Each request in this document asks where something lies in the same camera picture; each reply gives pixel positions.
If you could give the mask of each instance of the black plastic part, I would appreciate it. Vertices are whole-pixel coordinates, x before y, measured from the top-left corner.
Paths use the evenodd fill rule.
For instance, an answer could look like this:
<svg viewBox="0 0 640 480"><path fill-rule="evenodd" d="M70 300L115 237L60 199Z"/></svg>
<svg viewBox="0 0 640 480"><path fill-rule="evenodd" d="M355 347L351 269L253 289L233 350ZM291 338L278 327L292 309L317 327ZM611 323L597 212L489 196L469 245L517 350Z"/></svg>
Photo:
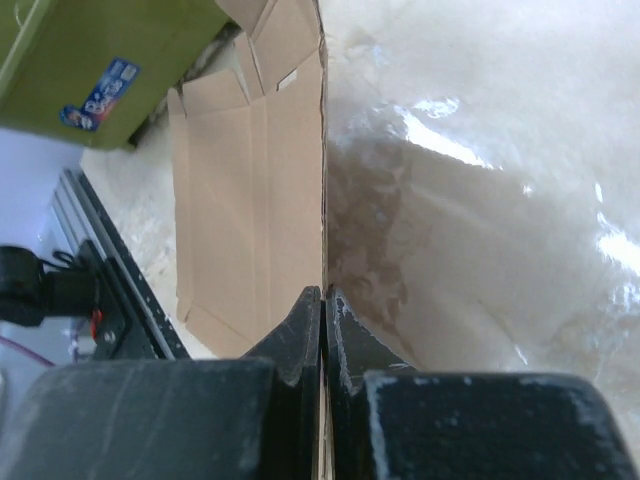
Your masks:
<svg viewBox="0 0 640 480"><path fill-rule="evenodd" d="M0 247L0 319L37 327L44 319L42 264L30 250Z"/></svg>
<svg viewBox="0 0 640 480"><path fill-rule="evenodd" d="M349 478L636 478L606 404L575 377L369 372L355 403L369 442Z"/></svg>
<svg viewBox="0 0 640 480"><path fill-rule="evenodd" d="M45 373L0 446L0 479L254 479L269 362L90 362Z"/></svg>
<svg viewBox="0 0 640 480"><path fill-rule="evenodd" d="M0 479L313 478L320 314L305 289L241 360L49 371L3 437Z"/></svg>
<svg viewBox="0 0 640 480"><path fill-rule="evenodd" d="M269 477L313 478L318 468L320 319L318 287L300 294L287 318L244 358L275 362L279 379L265 423L263 458Z"/></svg>
<svg viewBox="0 0 640 480"><path fill-rule="evenodd" d="M392 370L415 372L387 346L379 342L355 317L344 294L331 288L326 305L327 377L331 394L333 449L336 479L365 478L363 463L370 442L368 432L357 431L354 422L365 405L356 401L365 372Z"/></svg>
<svg viewBox="0 0 640 480"><path fill-rule="evenodd" d="M315 478L321 357L336 480L637 478L587 382L418 373L339 290L306 288L238 361L50 370L5 432L0 479Z"/></svg>
<svg viewBox="0 0 640 480"><path fill-rule="evenodd" d="M48 317L90 317L99 292L98 279L89 270L47 272L42 288Z"/></svg>

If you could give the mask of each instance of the plastic wrap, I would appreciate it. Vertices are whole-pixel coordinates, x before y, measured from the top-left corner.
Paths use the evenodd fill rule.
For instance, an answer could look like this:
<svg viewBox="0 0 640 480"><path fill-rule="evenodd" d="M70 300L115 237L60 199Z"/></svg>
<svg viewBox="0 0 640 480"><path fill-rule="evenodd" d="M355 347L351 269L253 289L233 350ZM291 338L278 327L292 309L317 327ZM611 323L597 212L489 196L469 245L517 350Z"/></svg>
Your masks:
<svg viewBox="0 0 640 480"><path fill-rule="evenodd" d="M640 445L640 7L325 0L329 276L427 370L551 370Z"/></svg>

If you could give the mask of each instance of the white wall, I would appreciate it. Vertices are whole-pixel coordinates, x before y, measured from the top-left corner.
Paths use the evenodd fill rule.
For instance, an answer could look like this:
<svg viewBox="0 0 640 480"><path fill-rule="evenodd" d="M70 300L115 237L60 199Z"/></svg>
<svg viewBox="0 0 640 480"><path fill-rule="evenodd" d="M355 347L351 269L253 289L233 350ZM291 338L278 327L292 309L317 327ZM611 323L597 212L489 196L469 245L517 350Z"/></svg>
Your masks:
<svg viewBox="0 0 640 480"><path fill-rule="evenodd" d="M0 129L0 245L38 249L64 168L77 168L82 148Z"/></svg>
<svg viewBox="0 0 640 480"><path fill-rule="evenodd" d="M63 169L79 167L81 154L78 146L0 129L0 245L20 245L40 256L56 246L49 225L53 191ZM68 319L45 320L37 329L0 320L0 335L56 364L67 363L70 358L65 328L69 328ZM4 383L4 389L0 389L4 390L0 391L0 431L45 369L0 345L0 377Z"/></svg>

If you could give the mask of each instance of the black cable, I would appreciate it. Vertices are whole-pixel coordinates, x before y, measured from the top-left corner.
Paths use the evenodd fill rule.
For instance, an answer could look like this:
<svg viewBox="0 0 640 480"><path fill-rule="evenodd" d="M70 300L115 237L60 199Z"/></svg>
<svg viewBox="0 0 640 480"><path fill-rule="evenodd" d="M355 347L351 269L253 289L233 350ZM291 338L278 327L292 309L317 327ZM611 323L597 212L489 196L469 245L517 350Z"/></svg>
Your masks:
<svg viewBox="0 0 640 480"><path fill-rule="evenodd" d="M84 262L84 260L78 259L72 254L64 252L62 250L54 250L51 253L51 257L53 257L53 259L57 260L59 263L53 263L43 258L40 259L40 262L43 266L47 266L60 271L84 271L89 269L89 266Z"/></svg>

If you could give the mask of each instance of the cardboard flap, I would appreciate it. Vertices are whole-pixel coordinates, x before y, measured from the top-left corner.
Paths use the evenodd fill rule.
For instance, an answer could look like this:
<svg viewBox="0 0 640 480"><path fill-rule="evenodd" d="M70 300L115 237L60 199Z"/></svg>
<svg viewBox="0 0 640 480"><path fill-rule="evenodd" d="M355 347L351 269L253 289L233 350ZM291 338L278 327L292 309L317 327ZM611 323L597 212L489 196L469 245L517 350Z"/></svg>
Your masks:
<svg viewBox="0 0 640 480"><path fill-rule="evenodd" d="M249 39L246 34L242 34L236 38L235 44L240 70L242 70L244 81L247 85L247 96L249 100L256 100L264 96L258 66L253 56L253 50L249 45Z"/></svg>
<svg viewBox="0 0 640 480"><path fill-rule="evenodd" d="M278 0L264 27L250 35L265 93L275 90L309 56L318 55L318 19L310 14L314 5L308 0Z"/></svg>
<svg viewBox="0 0 640 480"><path fill-rule="evenodd" d="M248 104L240 81L232 70L223 70L185 83L183 91L184 109L188 116L220 112Z"/></svg>
<svg viewBox="0 0 640 480"><path fill-rule="evenodd" d="M217 0L218 6L240 25L249 36L257 30L263 13L268 13L277 0Z"/></svg>
<svg viewBox="0 0 640 480"><path fill-rule="evenodd" d="M242 75L188 82L169 111L178 309L215 354L235 356L323 282L325 75L313 0L220 6L246 30Z"/></svg>

